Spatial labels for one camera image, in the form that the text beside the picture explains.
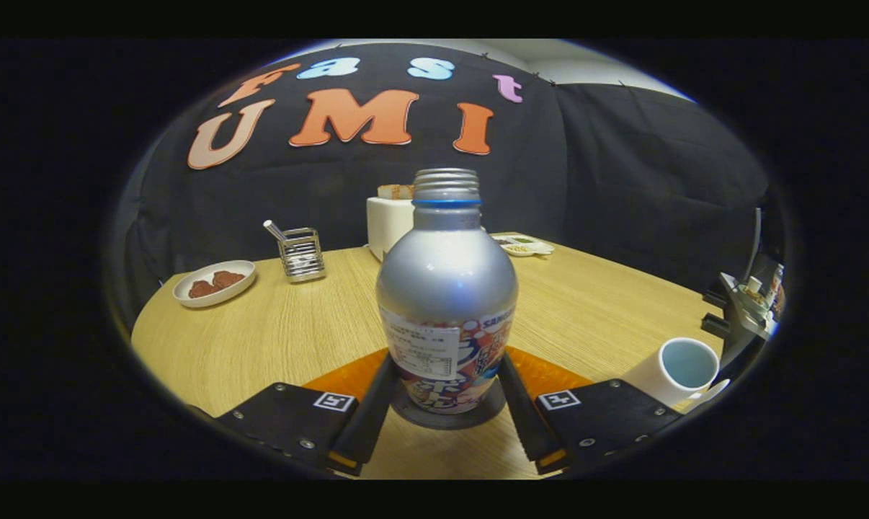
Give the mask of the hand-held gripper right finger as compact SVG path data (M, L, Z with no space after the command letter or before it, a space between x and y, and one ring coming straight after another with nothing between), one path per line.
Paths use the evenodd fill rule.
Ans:
M527 460L541 476L589 476L629 459L682 414L613 378L594 382L519 348L502 391Z

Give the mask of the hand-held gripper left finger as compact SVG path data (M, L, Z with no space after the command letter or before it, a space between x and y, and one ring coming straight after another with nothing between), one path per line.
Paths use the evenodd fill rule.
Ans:
M271 382L215 421L287 460L359 476L397 387L391 355L372 352L303 386Z

